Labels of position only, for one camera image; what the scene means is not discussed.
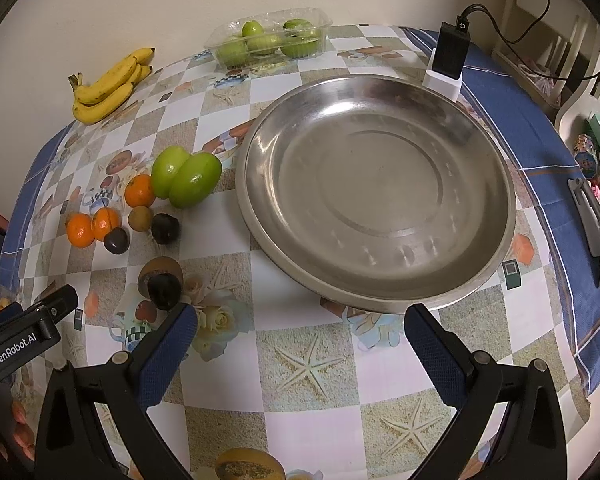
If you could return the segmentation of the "orange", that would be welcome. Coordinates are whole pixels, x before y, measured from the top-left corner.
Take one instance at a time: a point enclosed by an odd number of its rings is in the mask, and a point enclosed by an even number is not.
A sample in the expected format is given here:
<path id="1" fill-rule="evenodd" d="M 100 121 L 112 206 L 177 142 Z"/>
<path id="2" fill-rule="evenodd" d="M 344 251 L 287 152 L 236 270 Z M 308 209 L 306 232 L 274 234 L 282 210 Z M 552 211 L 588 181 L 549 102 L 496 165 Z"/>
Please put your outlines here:
<path id="1" fill-rule="evenodd" d="M 95 240 L 91 217 L 80 212 L 73 214 L 66 222 L 66 234 L 73 247 L 90 246 Z"/>
<path id="2" fill-rule="evenodd" d="M 124 190 L 125 203 L 130 208 L 150 207 L 156 199 L 149 174 L 132 177 Z"/>
<path id="3" fill-rule="evenodd" d="M 102 242 L 107 234 L 121 226 L 120 216 L 110 207 L 99 208 L 92 218 L 92 231 L 96 240 Z"/>

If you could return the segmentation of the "dark plum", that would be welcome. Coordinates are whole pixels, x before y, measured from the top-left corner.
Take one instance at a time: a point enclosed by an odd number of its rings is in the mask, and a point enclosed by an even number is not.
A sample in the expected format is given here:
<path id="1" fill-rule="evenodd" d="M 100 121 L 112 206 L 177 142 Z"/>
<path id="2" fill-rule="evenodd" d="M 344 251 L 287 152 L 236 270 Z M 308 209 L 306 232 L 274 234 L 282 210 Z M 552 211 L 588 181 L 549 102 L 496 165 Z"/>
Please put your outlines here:
<path id="1" fill-rule="evenodd" d="M 155 214 L 151 220 L 150 232 L 158 245 L 169 245 L 180 236 L 181 225 L 178 218 L 170 214 Z"/>
<path id="2" fill-rule="evenodd" d="M 174 274 L 163 272 L 148 278 L 147 292 L 159 310 L 170 311 L 180 302 L 182 284 Z"/>
<path id="3" fill-rule="evenodd" d="M 122 228 L 122 226 L 112 229 L 104 237 L 104 246 L 110 254 L 124 254 L 130 247 L 128 232 L 126 232 L 125 228 Z"/>

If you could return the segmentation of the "small brown kiwi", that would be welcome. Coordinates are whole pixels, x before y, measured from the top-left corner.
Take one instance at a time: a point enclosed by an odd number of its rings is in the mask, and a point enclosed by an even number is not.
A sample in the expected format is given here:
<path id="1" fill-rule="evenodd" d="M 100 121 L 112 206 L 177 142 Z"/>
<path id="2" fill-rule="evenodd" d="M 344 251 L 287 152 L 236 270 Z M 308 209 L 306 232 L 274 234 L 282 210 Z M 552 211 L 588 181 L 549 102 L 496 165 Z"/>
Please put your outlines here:
<path id="1" fill-rule="evenodd" d="M 136 206 L 129 214 L 129 226 L 135 232 L 147 232 L 151 228 L 152 218 L 154 218 L 154 214 L 149 207 Z"/>

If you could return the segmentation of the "large steel bowl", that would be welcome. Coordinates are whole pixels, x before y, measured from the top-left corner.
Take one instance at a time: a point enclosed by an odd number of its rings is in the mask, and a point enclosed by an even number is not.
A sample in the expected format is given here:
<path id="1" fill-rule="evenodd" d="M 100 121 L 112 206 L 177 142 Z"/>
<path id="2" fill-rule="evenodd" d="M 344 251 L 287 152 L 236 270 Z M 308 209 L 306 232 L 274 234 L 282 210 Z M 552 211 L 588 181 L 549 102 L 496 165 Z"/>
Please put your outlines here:
<path id="1" fill-rule="evenodd" d="M 480 288 L 512 242 L 516 198 L 492 136 L 417 84 L 305 84 L 252 123 L 236 194 L 253 238 L 320 296 L 380 313 L 437 309 Z"/>

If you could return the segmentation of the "banana bunch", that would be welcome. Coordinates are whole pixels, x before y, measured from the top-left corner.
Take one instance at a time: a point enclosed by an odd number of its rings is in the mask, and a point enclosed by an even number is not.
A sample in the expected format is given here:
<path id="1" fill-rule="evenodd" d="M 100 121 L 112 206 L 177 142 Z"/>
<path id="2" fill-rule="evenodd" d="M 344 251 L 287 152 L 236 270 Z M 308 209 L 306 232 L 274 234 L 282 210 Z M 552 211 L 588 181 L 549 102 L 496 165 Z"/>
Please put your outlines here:
<path id="1" fill-rule="evenodd" d="M 92 84 L 84 84 L 82 73 L 70 75 L 74 119 L 84 125 L 93 125 L 115 112 L 151 74 L 150 62 L 154 55 L 154 47 L 137 49 Z"/>

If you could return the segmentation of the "black charger on white dock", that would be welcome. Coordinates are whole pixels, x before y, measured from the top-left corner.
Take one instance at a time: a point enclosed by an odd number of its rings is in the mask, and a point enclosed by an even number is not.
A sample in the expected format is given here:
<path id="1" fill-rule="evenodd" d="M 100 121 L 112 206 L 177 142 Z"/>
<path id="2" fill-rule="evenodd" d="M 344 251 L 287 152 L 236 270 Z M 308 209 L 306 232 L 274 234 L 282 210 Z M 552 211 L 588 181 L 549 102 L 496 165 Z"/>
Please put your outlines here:
<path id="1" fill-rule="evenodd" d="M 456 102 L 463 84 L 462 73 L 469 46 L 467 18 L 459 15 L 454 24 L 443 22 L 422 81 L 424 87 Z"/>

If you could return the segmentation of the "white wooden chair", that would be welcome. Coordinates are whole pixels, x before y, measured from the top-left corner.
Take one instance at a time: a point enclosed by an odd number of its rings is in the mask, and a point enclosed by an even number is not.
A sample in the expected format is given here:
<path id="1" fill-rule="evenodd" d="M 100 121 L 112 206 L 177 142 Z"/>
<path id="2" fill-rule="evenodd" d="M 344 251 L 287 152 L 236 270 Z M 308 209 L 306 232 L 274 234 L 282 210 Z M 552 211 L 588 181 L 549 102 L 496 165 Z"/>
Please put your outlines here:
<path id="1" fill-rule="evenodd" d="M 505 0 L 492 58 L 549 118 L 577 99 L 600 111 L 600 25 L 581 0 Z"/>

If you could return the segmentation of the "clear plastic fruit tray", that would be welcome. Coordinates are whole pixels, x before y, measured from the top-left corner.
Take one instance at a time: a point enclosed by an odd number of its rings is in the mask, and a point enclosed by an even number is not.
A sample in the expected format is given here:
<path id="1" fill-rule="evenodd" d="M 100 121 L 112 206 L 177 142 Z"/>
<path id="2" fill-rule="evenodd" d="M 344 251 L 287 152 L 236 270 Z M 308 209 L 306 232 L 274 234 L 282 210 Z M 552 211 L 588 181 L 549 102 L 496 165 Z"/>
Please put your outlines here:
<path id="1" fill-rule="evenodd" d="M 204 48 L 228 70 L 314 58 L 325 51 L 330 26 L 319 8 L 265 12 L 217 27 Z"/>

